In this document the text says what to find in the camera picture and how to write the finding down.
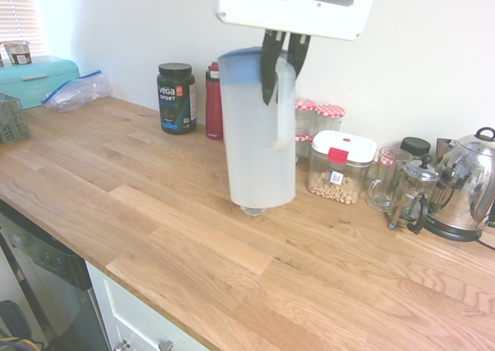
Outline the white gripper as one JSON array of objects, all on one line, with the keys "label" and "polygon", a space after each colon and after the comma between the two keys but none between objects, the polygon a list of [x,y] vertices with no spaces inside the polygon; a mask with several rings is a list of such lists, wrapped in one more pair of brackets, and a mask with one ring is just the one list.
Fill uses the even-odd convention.
[{"label": "white gripper", "polygon": [[[275,67],[286,58],[298,76],[311,36],[354,40],[364,30],[373,0],[218,0],[216,17],[225,23],[265,30],[261,48],[262,97],[269,105]],[[283,49],[290,32],[288,54]]]}]

